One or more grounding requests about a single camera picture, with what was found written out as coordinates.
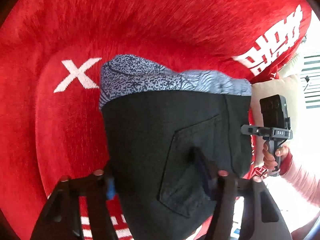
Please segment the right forearm pink sleeve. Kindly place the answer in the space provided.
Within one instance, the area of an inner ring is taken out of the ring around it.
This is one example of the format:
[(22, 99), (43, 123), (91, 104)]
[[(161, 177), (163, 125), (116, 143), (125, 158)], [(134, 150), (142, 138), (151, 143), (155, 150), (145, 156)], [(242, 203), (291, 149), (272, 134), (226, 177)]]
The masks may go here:
[(309, 203), (319, 206), (319, 176), (294, 161), (289, 152), (281, 161), (280, 176), (289, 182)]

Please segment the right hand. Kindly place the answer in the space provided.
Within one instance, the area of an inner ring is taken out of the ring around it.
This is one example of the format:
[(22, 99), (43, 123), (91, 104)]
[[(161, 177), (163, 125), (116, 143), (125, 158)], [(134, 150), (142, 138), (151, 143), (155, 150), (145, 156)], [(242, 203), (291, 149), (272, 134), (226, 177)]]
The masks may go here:
[[(278, 162), (276, 161), (275, 156), (269, 152), (268, 142), (265, 142), (263, 145), (263, 155), (264, 166), (269, 171), (275, 171), (276, 167), (278, 166)], [(287, 143), (282, 144), (281, 147), (276, 150), (275, 155), (276, 157), (281, 158), (279, 174), (285, 174), (288, 171), (292, 161), (292, 154), (289, 145)]]

